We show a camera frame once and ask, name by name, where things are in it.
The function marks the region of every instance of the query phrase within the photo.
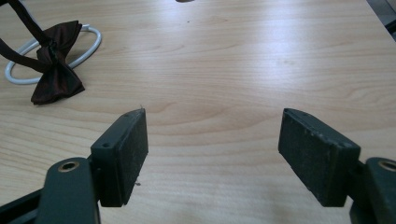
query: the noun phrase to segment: screw hole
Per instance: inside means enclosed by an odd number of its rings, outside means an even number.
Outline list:
[[[79,163],[77,161],[68,161],[61,166],[59,166],[58,171],[62,173],[70,172],[79,167]]]
[[[394,161],[380,161],[378,164],[386,170],[396,172],[396,162]]]

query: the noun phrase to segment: wooden surface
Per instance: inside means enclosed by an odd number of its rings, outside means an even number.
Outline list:
[[[278,154],[284,107],[358,143],[362,161],[396,160],[396,48],[365,0],[25,4],[43,28],[80,20],[104,39],[75,69],[86,90],[70,99],[33,106],[35,85],[0,78],[0,204],[41,188],[53,163],[87,157],[140,106],[141,185],[123,208],[101,208],[105,224],[349,223],[350,201],[321,208]],[[31,38],[9,6],[0,36],[14,49]],[[82,33],[69,59],[92,41]]]

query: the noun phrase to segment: white cord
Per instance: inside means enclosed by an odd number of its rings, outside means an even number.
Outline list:
[[[91,32],[96,34],[96,40],[93,43],[93,45],[81,56],[79,56],[77,59],[75,59],[73,62],[69,64],[71,68],[77,67],[79,64],[83,63],[85,60],[87,60],[98,48],[99,45],[102,41],[102,34],[95,28],[91,27],[89,24],[84,24],[82,25],[81,28],[82,32]],[[28,42],[26,42],[24,45],[22,45],[19,49],[16,51],[20,55],[25,55],[32,49],[35,49],[38,46],[38,41],[32,38]],[[7,64],[6,70],[5,70],[5,77],[8,81],[11,83],[17,84],[17,85],[28,85],[28,84],[35,84],[40,80],[40,77],[35,77],[35,78],[27,78],[27,79],[20,79],[20,78],[15,78],[11,75],[11,70],[12,67],[14,67],[15,63],[14,62],[9,62]]]

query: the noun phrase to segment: wood grain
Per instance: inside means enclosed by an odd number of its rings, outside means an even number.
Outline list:
[[[25,5],[43,28],[80,20],[104,39],[75,69],[86,90],[70,99],[33,106],[35,85],[0,78],[0,204],[41,188],[53,163],[87,157],[140,106],[141,185],[125,207],[101,208],[103,223],[348,223],[350,202],[321,208],[278,154],[284,107],[351,138],[363,161],[396,160],[396,48],[364,0]],[[8,5],[0,27],[14,49],[31,38]],[[82,33],[68,60],[92,41]],[[39,74],[16,66],[13,75]]]

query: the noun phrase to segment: brown bow tie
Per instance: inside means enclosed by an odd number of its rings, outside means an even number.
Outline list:
[[[77,40],[82,25],[78,21],[70,21],[42,31],[20,1],[7,1],[41,45],[41,48],[36,52],[38,60],[35,60],[21,56],[0,39],[1,55],[14,63],[31,67],[43,73],[35,87],[31,101],[35,105],[45,105],[84,91],[81,80],[65,62],[68,52]]]

